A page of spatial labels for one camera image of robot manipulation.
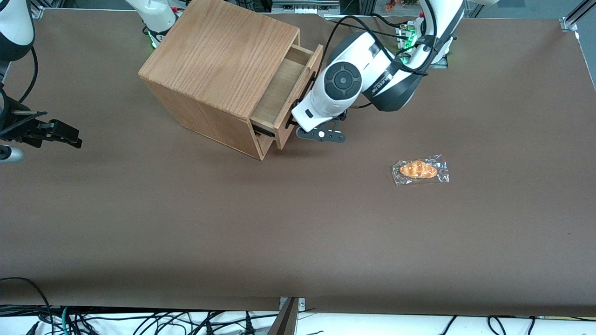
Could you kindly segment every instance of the wooden cabinet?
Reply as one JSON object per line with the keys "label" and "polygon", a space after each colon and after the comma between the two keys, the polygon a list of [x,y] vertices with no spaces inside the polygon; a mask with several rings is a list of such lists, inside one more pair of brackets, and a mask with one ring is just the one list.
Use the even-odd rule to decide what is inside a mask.
{"label": "wooden cabinet", "polygon": [[318,71],[322,46],[300,30],[223,0],[193,0],[139,76],[178,122],[257,159],[282,149],[292,103]]}

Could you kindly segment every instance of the brown table surface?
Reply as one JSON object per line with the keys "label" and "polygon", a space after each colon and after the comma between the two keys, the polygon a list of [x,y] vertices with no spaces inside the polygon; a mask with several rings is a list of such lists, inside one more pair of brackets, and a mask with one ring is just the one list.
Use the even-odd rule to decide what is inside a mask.
{"label": "brown table surface", "polygon": [[[333,27],[276,18],[310,49]],[[292,137],[263,162],[175,122],[137,77],[141,28],[127,11],[36,21],[26,104],[83,148],[18,145],[26,161],[0,166],[0,276],[56,305],[596,314],[596,94],[557,21],[463,20],[449,69],[403,110],[351,111],[344,144]],[[31,73],[15,62],[8,93]],[[393,184],[392,164],[432,154],[450,183]]]}

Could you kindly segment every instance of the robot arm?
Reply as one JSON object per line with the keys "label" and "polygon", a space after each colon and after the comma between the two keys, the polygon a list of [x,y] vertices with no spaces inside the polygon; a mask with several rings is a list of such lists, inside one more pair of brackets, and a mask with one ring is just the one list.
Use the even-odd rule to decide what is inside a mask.
{"label": "robot arm", "polygon": [[157,48],[178,18],[167,0],[125,0],[131,5],[147,26],[154,48]]}
{"label": "robot arm", "polygon": [[[16,61],[30,50],[34,51],[35,29],[29,6],[29,0],[0,0],[0,61]],[[37,69],[35,53],[33,58]],[[43,141],[58,141],[80,148],[82,141],[77,129],[58,120],[40,121],[37,117],[47,112],[31,111],[22,104],[29,91],[30,88],[17,101],[4,92],[4,84],[0,82],[0,139],[23,142],[36,148],[41,147]],[[0,163],[22,159],[20,149],[0,145]]]}
{"label": "robot arm", "polygon": [[31,50],[35,40],[29,0],[0,0],[0,60],[15,61]]}
{"label": "robot arm", "polygon": [[383,51],[368,32],[350,35],[339,43],[312,90],[291,111],[304,131],[342,114],[360,93],[382,111],[399,110],[410,101],[464,15],[463,0],[422,0],[420,4],[423,35],[407,64]]}

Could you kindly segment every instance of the drawer handle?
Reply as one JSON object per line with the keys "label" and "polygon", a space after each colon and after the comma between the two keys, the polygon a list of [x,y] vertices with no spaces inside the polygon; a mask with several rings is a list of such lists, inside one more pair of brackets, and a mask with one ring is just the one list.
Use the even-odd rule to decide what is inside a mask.
{"label": "drawer handle", "polygon": [[[306,83],[306,86],[304,86],[304,90],[302,91],[302,94],[300,95],[300,98],[294,100],[294,103],[292,103],[292,105],[290,106],[290,113],[291,113],[292,109],[294,109],[294,107],[296,107],[302,101],[302,99],[304,99],[304,97],[306,96],[306,93],[308,92],[308,90],[315,83],[315,80],[316,80],[316,72],[313,72],[312,75],[311,75],[311,78]],[[288,129],[288,127],[290,125],[294,125],[294,126],[297,126],[298,125],[298,122],[294,121],[294,117],[293,116],[290,116],[288,118],[288,121],[285,123],[285,128]]]}

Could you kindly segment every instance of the black cable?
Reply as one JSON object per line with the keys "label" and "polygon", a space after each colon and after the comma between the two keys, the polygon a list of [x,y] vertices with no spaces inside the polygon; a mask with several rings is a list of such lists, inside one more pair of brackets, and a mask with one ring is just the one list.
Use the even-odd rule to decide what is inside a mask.
{"label": "black cable", "polygon": [[[272,318],[272,317],[276,317],[277,315],[278,314],[259,315],[257,317],[250,317],[250,318],[254,320],[254,319],[260,319],[260,318]],[[218,331],[218,330],[220,330],[220,329],[222,329],[224,327],[227,327],[227,326],[230,326],[230,325],[233,325],[233,324],[238,324],[239,322],[242,322],[242,321],[245,321],[245,319],[236,320],[236,321],[230,321],[230,322],[222,322],[220,327],[214,329],[211,332],[206,333],[205,335],[213,335],[213,334],[215,334],[216,331]]]}
{"label": "black cable", "polygon": [[70,318],[66,318],[66,323],[69,325],[69,328],[72,330],[72,333],[74,333],[75,335],[81,335],[79,327],[76,325],[76,322],[73,322]]}
{"label": "black cable", "polygon": [[88,334],[91,334],[91,335],[97,334],[95,329],[93,329],[93,326],[89,322],[87,322],[87,320],[85,320],[83,315],[79,314],[79,318],[80,318],[80,323],[82,323],[85,326],[85,328],[87,328],[87,330],[89,330]]}
{"label": "black cable", "polygon": [[39,63],[38,63],[38,59],[37,59],[37,53],[35,53],[35,48],[31,47],[31,54],[33,55],[33,66],[35,67],[33,69],[33,78],[31,78],[31,82],[29,83],[29,87],[27,88],[27,90],[25,91],[25,93],[23,94],[23,96],[18,100],[20,103],[22,103],[23,101],[25,101],[25,99],[27,98],[27,96],[29,95],[29,93],[31,93],[31,90],[33,89],[33,86],[35,86],[35,82],[37,81],[37,73],[39,70]]}
{"label": "black cable", "polygon": [[156,315],[155,317],[155,321],[153,321],[152,323],[150,323],[145,329],[143,329],[142,332],[139,333],[139,335],[143,335],[147,330],[149,330],[149,328],[151,328],[152,325],[157,324],[157,327],[159,327],[159,320],[169,316],[170,313],[166,313],[165,315],[162,315],[160,317],[158,317]]}
{"label": "black cable", "polygon": [[82,333],[86,333],[85,330],[81,330],[81,328],[79,327],[79,321],[77,320],[77,318],[82,319],[83,316],[81,316],[80,314],[75,314],[74,315],[74,326],[76,327],[76,331],[78,332],[78,335],[82,335]]}
{"label": "black cable", "polygon": [[443,333],[440,333],[439,335],[445,335],[447,334],[447,332],[449,331],[449,328],[451,327],[451,324],[453,323],[453,321],[455,321],[455,318],[457,318],[457,314],[454,315],[451,320],[449,320],[449,322],[447,322],[447,325],[445,326],[445,329],[443,329]]}
{"label": "black cable", "polygon": [[372,105],[373,103],[368,103],[366,105],[362,105],[362,106],[350,106],[348,107],[349,109],[360,109],[360,108],[364,108],[364,107],[368,107],[370,105]]}
{"label": "black cable", "polygon": [[325,48],[323,49],[323,53],[321,54],[321,62],[319,63],[319,71],[321,71],[321,67],[323,66],[323,61],[325,60],[325,54],[327,53],[327,49],[329,49],[329,44],[331,43],[333,35],[335,34],[335,32],[336,32],[337,28],[340,26],[340,24],[344,20],[347,20],[349,18],[358,22],[364,28],[364,30],[366,30],[372,36],[375,44],[377,44],[377,46],[381,49],[381,51],[383,51],[385,53],[385,56],[387,56],[387,58],[389,60],[392,59],[392,57],[390,56],[390,54],[387,51],[387,49],[385,48],[385,46],[381,43],[381,41],[378,40],[378,37],[375,34],[373,34],[373,31],[364,22],[362,22],[362,20],[360,20],[359,18],[352,16],[352,15],[346,15],[346,16],[340,18],[339,21],[333,21],[333,22],[335,22],[336,25],[335,25],[335,27],[333,27],[333,30],[331,31],[331,34],[329,35],[329,38],[327,39],[327,43],[325,44]]}
{"label": "black cable", "polygon": [[37,330],[38,326],[39,326],[39,321],[34,323],[25,335],[35,335],[35,331]]}
{"label": "black cable", "polygon": [[147,319],[147,318],[151,318],[151,316],[149,317],[129,317],[129,318],[106,318],[106,317],[92,317],[92,318],[85,318],[85,321],[90,321],[90,320],[110,320],[110,321],[126,321],[126,320],[138,320],[138,319]]}
{"label": "black cable", "polygon": [[[497,323],[501,327],[501,330],[503,331],[502,334],[497,333],[496,330],[492,327],[492,324],[491,324],[491,320],[492,319],[495,319],[497,321]],[[488,327],[491,329],[491,331],[492,331],[492,333],[494,335],[507,335],[507,332],[505,331],[505,327],[503,327],[503,324],[501,323],[501,320],[499,320],[499,318],[497,318],[497,317],[488,317],[488,319],[486,319],[486,323],[488,323]]]}
{"label": "black cable", "polygon": [[211,321],[214,317],[220,315],[223,312],[214,312],[213,314],[211,314],[211,312],[209,312],[207,314],[207,317],[205,318],[205,320],[203,320],[203,322],[201,322],[201,324],[195,328],[193,331],[190,332],[190,335],[197,335],[199,331],[201,331],[201,329],[207,324],[207,322]]}
{"label": "black cable", "polygon": [[171,324],[171,325],[174,325],[174,326],[176,326],[176,327],[182,327],[182,329],[184,329],[184,335],[188,335],[188,331],[187,331],[186,327],[184,327],[183,325],[181,325],[181,324],[175,324],[175,323],[173,323],[173,324]]}
{"label": "black cable", "polygon": [[[37,56],[35,55],[35,51],[33,50],[33,48],[31,48],[31,51],[33,52],[33,59],[36,60],[35,63],[37,63]],[[35,70],[34,80],[32,81],[32,83],[35,83],[35,77],[37,77],[37,69]],[[41,292],[41,289],[39,288],[39,286],[37,286],[31,279],[23,278],[23,277],[5,277],[5,278],[0,278],[0,281],[5,281],[5,280],[20,280],[20,281],[25,281],[25,282],[29,283],[31,286],[33,286],[33,288],[41,296],[41,299],[44,300],[44,304],[45,304],[46,310],[48,311],[48,316],[49,316],[50,320],[52,321],[52,335],[54,335],[54,333],[55,333],[55,328],[54,328],[55,325],[54,325],[54,321],[52,320],[52,310],[49,307],[48,298],[46,298],[45,297],[45,294],[43,292]]]}
{"label": "black cable", "polygon": [[532,322],[530,323],[530,328],[527,329],[527,335],[532,334],[532,329],[534,328],[534,323],[536,322],[536,317],[530,317],[530,319],[532,319]]}
{"label": "black cable", "polygon": [[370,14],[370,16],[373,17],[378,17],[381,21],[383,21],[384,24],[390,26],[390,27],[394,27],[394,28],[399,28],[400,25],[402,24],[406,24],[408,21],[404,21],[404,22],[400,22],[400,23],[391,23],[389,21],[387,21],[384,17],[382,17],[381,15],[377,14],[377,13],[372,13]]}
{"label": "black cable", "polygon": [[248,311],[246,311],[246,331],[244,332],[244,334],[246,335],[254,335],[255,329],[253,327],[253,323],[250,322],[250,314]]}
{"label": "black cable", "polygon": [[19,315],[37,315],[38,313],[47,313],[45,308],[35,308],[32,306],[28,307],[15,307],[15,308],[4,308],[0,309],[0,312],[10,312],[8,314],[2,314],[3,317],[17,317]]}
{"label": "black cable", "polygon": [[581,320],[581,321],[596,321],[596,320],[592,320],[592,319],[585,319],[585,318],[579,318],[579,317],[570,317],[572,319],[576,319],[576,320]]}
{"label": "black cable", "polygon": [[151,317],[148,317],[147,319],[145,319],[143,322],[141,322],[141,324],[135,329],[135,331],[132,332],[132,335],[135,335],[137,331],[139,331],[139,329],[141,329],[141,327],[145,324],[145,322],[149,321],[149,319]]}
{"label": "black cable", "polygon": [[[341,22],[339,24],[341,24],[342,26],[352,27],[352,28],[356,28],[356,29],[360,29],[360,30],[366,30],[363,27],[354,26],[353,24],[349,24],[349,23],[343,23],[343,22]],[[389,34],[389,33],[379,32],[379,31],[372,30],[372,29],[371,29],[371,31],[373,33],[379,34],[379,35],[390,36],[390,37],[399,38],[399,39],[408,39],[406,36],[398,36],[396,34]]]}
{"label": "black cable", "polygon": [[157,328],[155,328],[155,335],[157,335],[157,333],[159,333],[159,332],[160,332],[162,329],[164,329],[164,328],[165,328],[167,325],[169,325],[169,324],[173,324],[172,322],[173,322],[174,320],[176,320],[177,318],[179,318],[179,317],[183,316],[184,314],[186,314],[186,312],[182,312],[182,313],[180,313],[180,314],[176,315],[175,317],[171,318],[171,319],[170,319],[170,321],[168,321],[168,322],[166,322],[166,323],[164,323],[164,324],[161,324],[161,325],[159,325],[159,324],[158,324],[158,325],[157,325]]}
{"label": "black cable", "polygon": [[57,330],[63,331],[62,329],[62,324],[57,324],[56,322],[54,322],[54,320],[50,321],[47,320],[45,317],[43,317],[42,315],[38,315],[38,319],[43,322],[43,323],[47,323],[47,324],[51,324],[52,325],[52,329],[55,327]]}

